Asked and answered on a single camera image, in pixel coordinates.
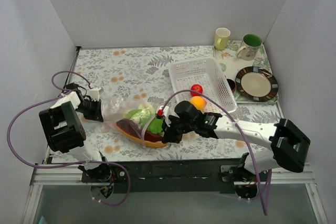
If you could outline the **orange fake fruit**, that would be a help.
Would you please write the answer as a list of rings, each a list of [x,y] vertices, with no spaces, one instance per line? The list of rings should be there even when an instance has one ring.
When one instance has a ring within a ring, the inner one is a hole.
[[[193,96],[190,99],[190,103],[200,111],[203,111],[207,105],[206,100],[202,96]]]

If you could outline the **red fake strawberry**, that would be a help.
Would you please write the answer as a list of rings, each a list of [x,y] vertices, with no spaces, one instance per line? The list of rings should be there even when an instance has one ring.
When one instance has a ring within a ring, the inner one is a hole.
[[[191,86],[191,91],[190,94],[191,96],[195,97],[195,96],[200,96],[200,94],[203,93],[203,87],[199,84],[194,84]]]

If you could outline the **clear zip top bag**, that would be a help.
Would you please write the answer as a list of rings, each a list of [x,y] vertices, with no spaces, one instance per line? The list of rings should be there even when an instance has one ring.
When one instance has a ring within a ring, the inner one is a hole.
[[[135,123],[124,118],[130,110],[138,109],[138,106],[142,102],[147,102],[140,99],[130,99],[122,97],[111,97],[102,100],[101,112],[103,116],[103,122],[106,126],[113,128],[127,139],[141,145],[142,147],[149,148],[164,148],[166,144],[162,142],[163,132],[161,134],[150,133],[146,128],[150,122],[148,122],[143,129],[139,129]],[[151,103],[156,111],[157,104]]]

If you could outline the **white fake cauliflower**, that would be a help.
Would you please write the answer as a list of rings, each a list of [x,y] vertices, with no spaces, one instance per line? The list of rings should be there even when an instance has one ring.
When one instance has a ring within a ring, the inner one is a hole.
[[[155,111],[155,108],[152,104],[148,102],[142,102],[139,106],[138,109],[140,110],[149,110],[149,111]]]

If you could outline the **green fake lettuce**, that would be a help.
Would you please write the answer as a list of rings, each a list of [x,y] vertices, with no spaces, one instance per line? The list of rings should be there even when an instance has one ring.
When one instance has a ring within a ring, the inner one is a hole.
[[[146,128],[150,133],[161,134],[163,132],[163,120],[157,119],[154,116],[153,108],[130,110],[124,114],[124,118],[135,123],[139,129],[143,129],[145,125],[150,122]]]

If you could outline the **white plastic basket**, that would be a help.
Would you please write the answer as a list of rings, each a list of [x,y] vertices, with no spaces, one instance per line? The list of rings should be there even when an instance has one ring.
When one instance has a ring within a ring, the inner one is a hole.
[[[237,103],[219,62],[214,57],[197,57],[168,64],[174,92],[187,90],[194,84],[203,94],[223,107],[228,113],[237,110]]]

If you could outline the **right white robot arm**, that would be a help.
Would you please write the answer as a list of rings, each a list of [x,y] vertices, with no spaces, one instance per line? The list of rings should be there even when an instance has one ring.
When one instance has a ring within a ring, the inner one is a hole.
[[[238,165],[221,170],[223,178],[233,182],[247,182],[256,178],[257,172],[283,168],[301,173],[311,141],[290,120],[278,123],[233,122],[219,113],[201,112],[188,101],[178,103],[172,115],[170,109],[161,106],[157,117],[163,118],[163,142],[179,143],[183,134],[195,132],[204,138],[232,139],[256,144],[263,150],[242,155]]]

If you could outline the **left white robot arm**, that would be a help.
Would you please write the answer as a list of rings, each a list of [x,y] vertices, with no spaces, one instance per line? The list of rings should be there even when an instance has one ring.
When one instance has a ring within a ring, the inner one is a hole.
[[[78,118],[80,112],[85,119],[103,122],[100,94],[103,88],[89,89],[86,95],[80,85],[70,83],[62,89],[57,102],[49,109],[40,111],[39,118],[50,149],[71,155],[84,163],[78,168],[91,179],[106,182],[112,170],[105,163],[106,158],[94,150],[86,140],[86,133]]]

